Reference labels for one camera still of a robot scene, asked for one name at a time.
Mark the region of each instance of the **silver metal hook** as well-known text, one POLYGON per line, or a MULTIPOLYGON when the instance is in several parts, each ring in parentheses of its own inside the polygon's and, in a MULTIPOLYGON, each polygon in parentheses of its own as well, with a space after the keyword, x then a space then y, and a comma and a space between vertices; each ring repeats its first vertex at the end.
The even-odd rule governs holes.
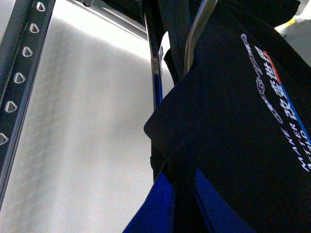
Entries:
POLYGON ((198 42, 205 25, 213 13, 218 0, 202 0, 200 8, 195 16, 194 22, 187 38, 185 50, 184 77, 188 74, 194 59, 194 48, 198 42))

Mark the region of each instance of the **triangular hole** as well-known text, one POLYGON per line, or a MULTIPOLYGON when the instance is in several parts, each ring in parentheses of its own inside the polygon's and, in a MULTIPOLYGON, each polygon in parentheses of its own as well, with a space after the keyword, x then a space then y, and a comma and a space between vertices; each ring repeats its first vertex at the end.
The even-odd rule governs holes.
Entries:
POLYGON ((23 83, 26 81, 26 78, 21 73, 16 73, 14 76, 14 82, 17 84, 23 83))
POLYGON ((17 105, 13 101, 8 101, 5 105, 5 111, 7 113, 12 113, 17 110, 17 105))
POLYGON ((0 133, 0 146, 7 143, 8 141, 9 139, 7 138, 7 136, 5 136, 4 133, 0 133))
POLYGON ((24 47, 22 54, 24 57, 31 57, 33 55, 33 52, 29 47, 24 47))
POLYGON ((45 5, 42 2, 40 2, 40 1, 37 3, 37 10, 41 11, 41 12, 45 12, 46 11, 45 5))
POLYGON ((30 31, 32 33, 39 33, 40 29, 39 29, 39 27, 35 23, 32 23, 30 25, 30 31))

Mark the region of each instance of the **metal rack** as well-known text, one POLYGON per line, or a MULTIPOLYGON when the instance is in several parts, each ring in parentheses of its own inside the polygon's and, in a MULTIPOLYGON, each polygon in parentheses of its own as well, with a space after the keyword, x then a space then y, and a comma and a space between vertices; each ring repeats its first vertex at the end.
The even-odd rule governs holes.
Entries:
POLYGON ((16 0, 0 47, 0 206, 55 0, 16 0))

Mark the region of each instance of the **blue fabric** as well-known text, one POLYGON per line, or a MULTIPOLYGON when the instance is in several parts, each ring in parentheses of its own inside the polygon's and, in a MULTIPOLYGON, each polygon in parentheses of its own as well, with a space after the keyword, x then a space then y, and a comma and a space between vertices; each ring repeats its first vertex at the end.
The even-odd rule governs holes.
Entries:
POLYGON ((195 187, 197 203, 210 231, 217 233, 255 232, 230 208, 199 169, 195 176, 195 187))
POLYGON ((171 233, 173 216, 173 187, 161 172, 146 201, 123 233, 171 233))

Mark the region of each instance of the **black fabric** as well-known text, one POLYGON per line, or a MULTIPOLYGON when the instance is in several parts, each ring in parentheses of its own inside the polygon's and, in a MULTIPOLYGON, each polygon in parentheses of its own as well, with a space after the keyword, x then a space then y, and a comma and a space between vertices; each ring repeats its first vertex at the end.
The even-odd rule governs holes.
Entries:
POLYGON ((292 117, 310 134, 310 76, 311 68, 271 25, 236 1, 218 3, 196 47, 193 69, 144 128, 181 196, 176 223, 183 229, 191 225, 186 209, 198 167, 257 232, 311 232, 310 139, 302 138, 300 123, 284 107, 290 99, 292 117), (257 49, 271 57, 288 97, 272 88, 268 63, 257 49))
POLYGON ((272 27, 288 22, 300 4, 297 0, 237 0, 247 11, 272 27))

